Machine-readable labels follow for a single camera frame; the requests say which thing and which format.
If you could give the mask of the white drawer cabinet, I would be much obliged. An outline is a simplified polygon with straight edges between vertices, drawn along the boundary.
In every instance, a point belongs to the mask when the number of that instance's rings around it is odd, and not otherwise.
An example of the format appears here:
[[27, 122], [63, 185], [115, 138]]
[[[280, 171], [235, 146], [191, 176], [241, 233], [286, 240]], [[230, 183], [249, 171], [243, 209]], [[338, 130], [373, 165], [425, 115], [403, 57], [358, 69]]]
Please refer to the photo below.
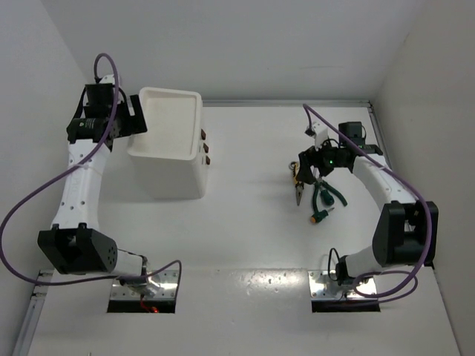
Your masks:
[[127, 152], [139, 186], [156, 200], [204, 197], [209, 165], [200, 136], [203, 100], [198, 92], [144, 87], [139, 92], [147, 132], [129, 138]]

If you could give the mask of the all green screwdriver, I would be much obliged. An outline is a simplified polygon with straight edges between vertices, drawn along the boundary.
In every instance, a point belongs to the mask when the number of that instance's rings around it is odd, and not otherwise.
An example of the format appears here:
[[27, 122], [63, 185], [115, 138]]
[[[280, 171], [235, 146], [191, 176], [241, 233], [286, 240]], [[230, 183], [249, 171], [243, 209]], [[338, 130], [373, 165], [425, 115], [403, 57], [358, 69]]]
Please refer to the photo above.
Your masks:
[[328, 184], [322, 178], [320, 178], [318, 182], [320, 185], [320, 196], [322, 203], [326, 207], [333, 206], [335, 204], [335, 200], [330, 192]]

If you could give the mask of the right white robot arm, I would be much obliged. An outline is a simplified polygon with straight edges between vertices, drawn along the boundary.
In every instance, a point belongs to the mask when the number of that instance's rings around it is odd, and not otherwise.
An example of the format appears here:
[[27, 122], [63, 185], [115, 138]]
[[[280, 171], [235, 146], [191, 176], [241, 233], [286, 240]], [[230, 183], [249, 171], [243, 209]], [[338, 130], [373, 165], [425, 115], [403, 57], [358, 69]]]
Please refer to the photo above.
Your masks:
[[412, 266], [409, 278], [413, 279], [435, 257], [438, 207], [389, 169], [380, 147], [366, 142], [360, 122], [340, 124], [337, 145], [328, 130], [317, 122], [307, 126], [306, 134], [314, 144], [298, 155], [297, 183], [323, 185], [336, 168], [346, 168], [380, 211], [370, 246], [338, 258], [337, 283], [355, 282], [394, 266]]

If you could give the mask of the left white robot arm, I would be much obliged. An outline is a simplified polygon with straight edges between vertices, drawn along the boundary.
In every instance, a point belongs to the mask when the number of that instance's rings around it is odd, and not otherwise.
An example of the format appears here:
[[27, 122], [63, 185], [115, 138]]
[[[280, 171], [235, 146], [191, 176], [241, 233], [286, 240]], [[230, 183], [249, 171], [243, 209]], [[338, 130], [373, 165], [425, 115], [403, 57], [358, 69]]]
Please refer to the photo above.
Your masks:
[[116, 138], [147, 131], [138, 96], [130, 103], [111, 83], [85, 86], [67, 127], [68, 167], [59, 210], [38, 245], [60, 274], [116, 275], [122, 283], [145, 282], [146, 258], [120, 251], [100, 232], [99, 193], [103, 172]]

